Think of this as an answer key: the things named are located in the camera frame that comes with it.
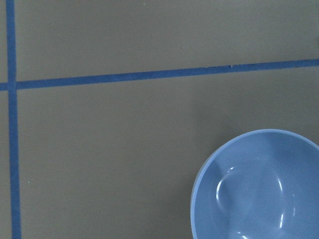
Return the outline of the blue bowl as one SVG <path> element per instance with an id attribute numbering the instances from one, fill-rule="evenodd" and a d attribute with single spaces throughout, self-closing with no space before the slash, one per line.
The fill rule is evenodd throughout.
<path id="1" fill-rule="evenodd" d="M 319 147 L 279 129 L 242 134 L 215 150 L 194 181 L 195 239 L 316 239 Z"/>

